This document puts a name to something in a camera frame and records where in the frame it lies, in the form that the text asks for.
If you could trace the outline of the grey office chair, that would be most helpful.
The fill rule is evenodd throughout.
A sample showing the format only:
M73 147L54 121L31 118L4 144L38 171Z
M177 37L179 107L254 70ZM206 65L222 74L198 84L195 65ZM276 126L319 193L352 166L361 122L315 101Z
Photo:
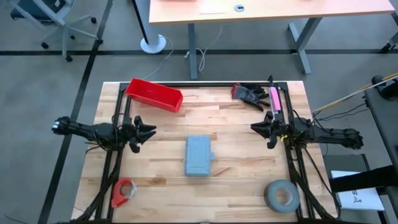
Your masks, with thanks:
M40 40L40 45L43 49L48 49L49 45L46 43L46 40L59 35L62 39L62 57L67 62L73 61L72 57L68 55L68 41L75 39L75 33L92 38L97 44L101 45L103 43L103 40L97 35L75 27L76 24L87 20L96 24L97 18L85 15L72 22L65 20L65 17L74 7L76 0L7 0L7 2L12 6L12 19L27 19L42 31L45 31L45 27L48 25L55 26L53 31Z

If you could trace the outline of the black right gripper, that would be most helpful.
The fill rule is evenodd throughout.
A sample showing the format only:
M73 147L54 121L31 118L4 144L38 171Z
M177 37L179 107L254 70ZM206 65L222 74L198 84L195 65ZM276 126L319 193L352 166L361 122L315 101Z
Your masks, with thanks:
M264 139L271 139L277 136L287 137L294 134L293 127L285 123L284 115L282 113L273 113L272 111L266 113L264 121L252 124L251 129Z

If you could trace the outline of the column with white round base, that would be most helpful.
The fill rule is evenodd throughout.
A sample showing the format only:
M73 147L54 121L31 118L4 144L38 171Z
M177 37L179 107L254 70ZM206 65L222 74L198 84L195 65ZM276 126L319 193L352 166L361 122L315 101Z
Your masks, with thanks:
M163 51L167 39L154 26L149 24L150 0L131 1L142 33L141 49L147 54L157 54Z

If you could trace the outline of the yellow pole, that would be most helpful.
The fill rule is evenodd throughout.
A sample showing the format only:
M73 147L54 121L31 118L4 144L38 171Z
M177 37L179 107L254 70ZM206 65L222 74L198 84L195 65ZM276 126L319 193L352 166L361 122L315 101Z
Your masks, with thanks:
M381 85L381 84L384 84L385 82L387 82L387 81L389 81L389 80L392 80L392 79L394 79L394 78L396 78L396 77L398 77L398 73L394 73L394 74L392 74L392 75L389 75L389 76L387 76L387 77L382 78L382 79L381 79L381 82L379 82L379 83L376 83L376 84L368 84L368 85L366 85L366 86L360 88L359 91L364 91L364 90L367 90L367 89L369 89L369 88L374 88L374 87L376 87L376 86L378 86L378 85Z

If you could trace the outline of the grey plastic tool case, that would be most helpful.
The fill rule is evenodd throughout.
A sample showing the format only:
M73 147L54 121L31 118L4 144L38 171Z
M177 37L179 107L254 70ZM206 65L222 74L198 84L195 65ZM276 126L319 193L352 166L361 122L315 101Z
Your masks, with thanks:
M215 159L211 151L211 138L207 135L187 136L185 148L185 175L189 177L209 177L211 161Z

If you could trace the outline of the black side table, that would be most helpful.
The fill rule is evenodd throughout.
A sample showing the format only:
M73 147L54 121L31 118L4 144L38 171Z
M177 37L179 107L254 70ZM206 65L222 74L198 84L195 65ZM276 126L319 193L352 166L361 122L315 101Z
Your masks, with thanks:
M398 171L398 81L380 84L383 78L372 77L371 83L377 86L364 93L392 165Z

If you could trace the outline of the red plastic bin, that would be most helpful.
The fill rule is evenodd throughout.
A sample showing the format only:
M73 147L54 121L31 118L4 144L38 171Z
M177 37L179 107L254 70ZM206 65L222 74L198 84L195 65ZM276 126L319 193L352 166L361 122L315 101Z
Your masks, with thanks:
M180 90L138 78L131 80L126 93L134 101L173 113L179 111L183 101Z

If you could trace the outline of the grey duct tape roll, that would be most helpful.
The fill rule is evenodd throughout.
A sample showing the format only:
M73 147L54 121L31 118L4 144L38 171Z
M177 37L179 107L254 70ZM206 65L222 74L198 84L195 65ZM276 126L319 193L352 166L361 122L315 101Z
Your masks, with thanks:
M287 194L287 201L280 203L277 192L283 190ZM296 186L288 180L279 179L269 183L264 189L264 201L273 211L278 213L292 213L300 205L300 195Z

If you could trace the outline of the wooden desk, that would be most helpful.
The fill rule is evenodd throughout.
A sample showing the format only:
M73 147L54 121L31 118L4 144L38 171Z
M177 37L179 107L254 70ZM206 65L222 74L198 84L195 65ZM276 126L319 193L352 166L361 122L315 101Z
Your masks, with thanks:
M200 14L200 2L217 2L224 5L223 14ZM243 12L236 12L235 5L243 5ZM190 77L198 78L195 24L201 22L225 22L244 20L282 20L307 18L301 32L289 23L302 71L311 73L305 47L324 17L392 14L390 0L150 0L149 24L186 24L188 26L188 50L190 52Z

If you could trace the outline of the white flat pad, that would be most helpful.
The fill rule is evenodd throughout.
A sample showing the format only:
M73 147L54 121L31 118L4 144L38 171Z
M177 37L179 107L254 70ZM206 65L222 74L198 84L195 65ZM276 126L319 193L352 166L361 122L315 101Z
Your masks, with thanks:
M226 12L224 5L217 2L200 2L198 6L200 14L223 14Z

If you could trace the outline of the white pole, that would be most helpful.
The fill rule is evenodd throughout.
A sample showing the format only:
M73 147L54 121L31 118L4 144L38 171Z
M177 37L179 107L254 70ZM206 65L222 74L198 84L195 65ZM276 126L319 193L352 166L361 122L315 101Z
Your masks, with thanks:
M322 106L321 108L318 108L318 109L314 110L313 114L317 115L318 113L321 113L322 111L325 111L325 110L327 110L327 109L329 109L331 107L334 107L334 106L336 106L336 105L338 105L338 104L340 104L340 103L342 103L342 102L354 97L354 95L357 95L357 94L359 94L361 92L363 92L363 91L359 91L358 90L358 91L356 91L356 92L354 92L354 93L352 93L350 95L347 95L347 96L344 96L344 97L340 98L339 100L336 100L336 101L334 101L332 103L329 103L329 104L327 104L325 106Z

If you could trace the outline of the red tape dispenser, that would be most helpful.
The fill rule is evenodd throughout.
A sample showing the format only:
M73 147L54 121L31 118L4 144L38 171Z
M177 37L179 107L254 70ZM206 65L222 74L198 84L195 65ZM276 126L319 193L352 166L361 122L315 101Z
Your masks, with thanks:
M127 186L131 187L128 193L123 193L122 189ZM111 199L111 207L118 208L128 200L130 200L137 192L137 185L131 178L119 179L113 188L113 197Z

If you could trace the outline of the black flat bar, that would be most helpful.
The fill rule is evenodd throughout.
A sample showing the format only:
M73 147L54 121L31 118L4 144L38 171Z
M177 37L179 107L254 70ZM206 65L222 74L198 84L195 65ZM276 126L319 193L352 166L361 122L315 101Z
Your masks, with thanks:
M378 187L398 187L398 171L394 166L346 175L330 180L333 192L347 192Z

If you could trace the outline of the white printed paper sheet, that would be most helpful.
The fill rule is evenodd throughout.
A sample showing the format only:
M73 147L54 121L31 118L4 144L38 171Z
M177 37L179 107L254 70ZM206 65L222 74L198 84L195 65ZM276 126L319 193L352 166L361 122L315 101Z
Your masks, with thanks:
M337 192L336 195L342 209L376 211L385 210L375 188Z

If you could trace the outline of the dark desk leg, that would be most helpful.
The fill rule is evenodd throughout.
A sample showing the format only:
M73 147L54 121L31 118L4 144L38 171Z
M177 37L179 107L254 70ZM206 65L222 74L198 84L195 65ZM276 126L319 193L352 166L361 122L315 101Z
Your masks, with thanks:
M398 14L396 12L393 12L391 16L398 27ZM387 44L381 49L380 53L386 54L390 52L393 48L396 47L397 44L398 44L398 31L387 41Z

